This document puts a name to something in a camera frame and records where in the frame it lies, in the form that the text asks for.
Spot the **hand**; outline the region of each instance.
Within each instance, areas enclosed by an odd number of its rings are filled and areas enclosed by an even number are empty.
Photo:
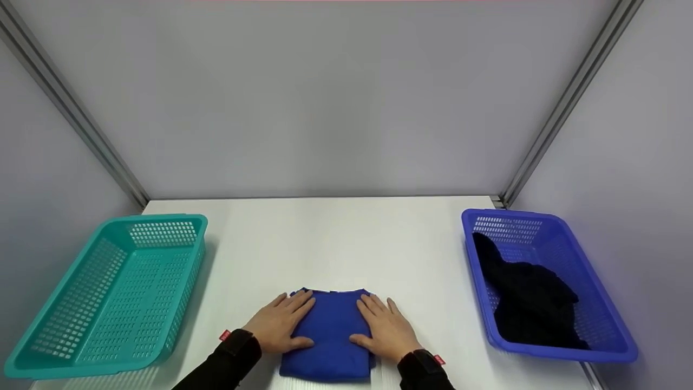
[[[388,298],[387,305],[389,307],[375,294],[361,295],[361,300],[356,301],[356,306],[371,328],[373,338],[353,334],[349,341],[366,348],[375,356],[397,364],[406,354],[423,347],[416,340],[414,329],[399,312],[394,301]]]
[[[308,337],[294,337],[296,325],[313,308],[315,298],[312,291],[301,290],[291,298],[280,294],[267,306],[260,309],[243,329],[251,332],[260,343],[264,353],[284,353],[314,345]]]

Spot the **white table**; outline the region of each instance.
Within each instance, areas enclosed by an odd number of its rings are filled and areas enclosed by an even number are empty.
[[[282,291],[365,288],[391,296],[419,341],[445,361],[458,390],[588,390],[574,362],[490,347],[477,312],[462,245],[460,214],[492,208],[488,196],[152,201],[145,214],[196,213],[209,219],[208,255],[178,345],[159,367],[108,377],[38,381],[34,390],[170,389]],[[245,389],[398,389],[379,364],[366,386],[315,385],[279,377],[264,357]]]

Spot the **teal plastic basket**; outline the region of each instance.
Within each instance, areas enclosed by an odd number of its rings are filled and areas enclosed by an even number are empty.
[[[204,258],[198,214],[111,219],[5,363],[10,378],[109,375],[168,359]]]

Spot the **blue plastic basket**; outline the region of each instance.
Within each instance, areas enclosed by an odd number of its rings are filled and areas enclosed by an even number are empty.
[[[204,257],[207,218],[101,224],[5,363],[10,378],[115,374],[170,356]]]
[[[550,214],[469,209],[462,213],[466,252],[489,343],[512,353],[580,362],[634,362],[638,347],[604,286],[563,219]],[[591,350],[517,344],[498,333],[493,312],[498,296],[486,285],[473,232],[493,240],[508,262],[540,264],[555,272],[578,295],[575,330]]]

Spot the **red tag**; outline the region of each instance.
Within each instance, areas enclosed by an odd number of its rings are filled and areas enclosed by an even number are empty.
[[[221,334],[221,336],[219,336],[219,340],[224,341],[230,334],[231,334],[231,332],[229,332],[228,329],[225,330],[225,331]]]
[[[435,359],[435,361],[438,362],[438,364],[440,364],[441,366],[445,364],[445,360],[443,360],[443,358],[440,357],[440,355],[433,355],[433,359]]]

